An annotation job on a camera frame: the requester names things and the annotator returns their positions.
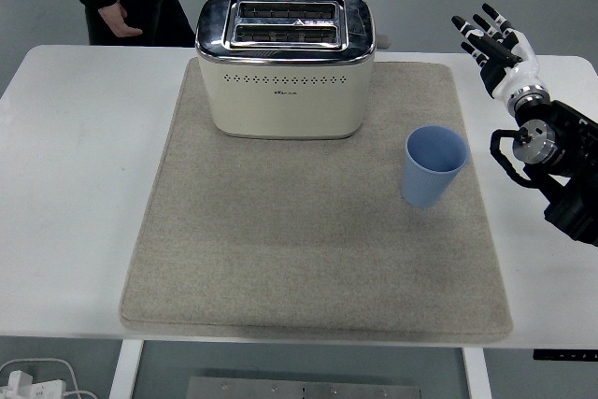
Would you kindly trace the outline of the person's hand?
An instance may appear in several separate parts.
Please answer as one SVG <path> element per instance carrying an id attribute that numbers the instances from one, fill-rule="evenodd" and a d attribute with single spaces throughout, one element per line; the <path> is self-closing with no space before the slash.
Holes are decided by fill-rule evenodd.
<path id="1" fill-rule="evenodd" d="M 127 38 L 143 35 L 141 29 L 134 28 L 126 23 L 128 13 L 119 0 L 110 6 L 99 8 L 97 12 L 115 37 Z"/>

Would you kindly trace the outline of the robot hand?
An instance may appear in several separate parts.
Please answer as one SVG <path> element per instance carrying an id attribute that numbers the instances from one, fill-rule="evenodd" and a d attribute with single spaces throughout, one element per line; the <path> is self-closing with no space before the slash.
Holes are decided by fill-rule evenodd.
<path id="1" fill-rule="evenodd" d="M 471 22 L 453 16 L 451 22 L 463 37 L 462 49 L 480 68 L 480 77 L 491 98 L 514 108 L 525 97 L 549 99 L 538 77 L 539 62 L 525 34 L 494 7 L 483 4 L 485 17 Z"/>

